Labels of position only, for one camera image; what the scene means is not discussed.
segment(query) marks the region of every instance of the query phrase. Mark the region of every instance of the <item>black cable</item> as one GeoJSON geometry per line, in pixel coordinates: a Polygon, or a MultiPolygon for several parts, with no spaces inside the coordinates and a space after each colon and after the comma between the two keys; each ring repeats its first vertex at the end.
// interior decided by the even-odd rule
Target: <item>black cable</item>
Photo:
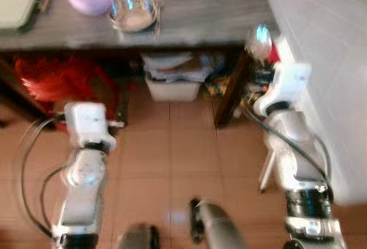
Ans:
{"type": "Polygon", "coordinates": [[[36,139],[38,138],[41,130],[50,122],[53,122],[54,119],[48,119],[44,122],[42,122],[41,124],[38,125],[38,127],[36,128],[36,130],[34,131],[34,133],[32,134],[31,138],[29,139],[29,142],[26,144],[25,150],[24,152],[20,155],[20,161],[21,161],[21,169],[19,170],[19,175],[18,175],[18,180],[19,180],[19,189],[20,189],[20,202],[24,207],[24,210],[26,212],[26,214],[29,216],[29,219],[49,238],[52,238],[52,233],[49,229],[47,229],[44,225],[42,225],[42,223],[40,223],[37,218],[32,214],[27,200],[26,200],[26,196],[25,196],[25,190],[24,190],[24,172],[25,172],[25,165],[27,162],[27,158],[29,156],[29,153],[36,141],[36,139]]]}
{"type": "Polygon", "coordinates": [[[296,145],[292,140],[288,139],[283,134],[281,134],[277,130],[273,129],[268,124],[264,123],[262,120],[260,120],[247,107],[244,110],[245,110],[245,114],[247,115],[247,117],[249,117],[251,120],[255,121],[257,124],[261,125],[261,127],[263,127],[264,129],[266,129],[270,133],[273,133],[273,135],[275,135],[278,138],[280,138],[281,140],[283,140],[291,148],[293,148],[297,153],[299,153],[304,159],[306,159],[308,163],[310,163],[313,167],[315,167],[315,169],[321,174],[321,176],[325,180],[325,183],[326,183],[326,185],[328,187],[328,191],[330,193],[330,200],[331,200],[331,202],[333,202],[334,201],[333,191],[331,190],[331,184],[330,184],[329,178],[325,174],[325,171],[304,150],[302,150],[300,147],[298,147],[298,145],[296,145]]]}
{"type": "Polygon", "coordinates": [[[329,152],[327,151],[325,143],[321,140],[321,138],[318,135],[313,135],[314,140],[319,143],[319,146],[322,149],[322,153],[324,155],[325,163],[326,163],[326,175],[329,179],[331,179],[331,160],[329,152]]]}
{"type": "Polygon", "coordinates": [[[45,197],[45,191],[46,191],[46,186],[48,184],[48,182],[51,180],[51,178],[55,175],[57,175],[58,173],[62,172],[63,170],[66,170],[67,168],[70,168],[74,163],[75,163],[75,160],[76,160],[76,154],[77,152],[79,151],[79,149],[74,149],[73,151],[73,160],[65,165],[65,166],[62,166],[56,170],[54,170],[53,172],[51,172],[43,181],[42,183],[42,189],[41,189],[41,193],[40,193],[40,205],[41,205],[41,213],[42,213],[42,216],[44,218],[44,221],[46,222],[46,225],[51,229],[52,225],[51,225],[51,222],[50,220],[48,219],[47,217],[47,214],[46,214],[46,209],[45,209],[45,200],[44,200],[44,197],[45,197]]]}

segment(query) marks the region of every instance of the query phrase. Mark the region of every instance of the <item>floor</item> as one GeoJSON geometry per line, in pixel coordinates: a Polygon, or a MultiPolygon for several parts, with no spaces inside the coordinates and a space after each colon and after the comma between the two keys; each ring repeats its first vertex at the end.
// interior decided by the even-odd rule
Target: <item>floor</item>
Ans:
{"type": "MultiPolygon", "coordinates": [[[[263,131],[243,122],[216,130],[208,99],[193,103],[155,103],[146,87],[130,93],[129,125],[117,137],[109,157],[109,183],[104,194],[98,248],[115,248],[118,236],[140,221],[156,225],[162,249],[206,248],[189,238],[188,203],[194,196],[220,204],[234,219],[251,249],[283,248],[285,200],[272,180],[265,194],[257,177],[267,150],[263,131]]],[[[4,107],[0,119],[0,248],[50,248],[19,211],[17,149],[28,123],[4,107]]],[[[71,147],[66,134],[43,133],[31,153],[26,172],[27,196],[40,214],[38,192],[46,174],[65,164],[71,147]]],[[[46,190],[46,208],[56,221],[65,188],[55,177],[46,190]]],[[[335,207],[349,248],[367,244],[367,206],[335,207]]]]}

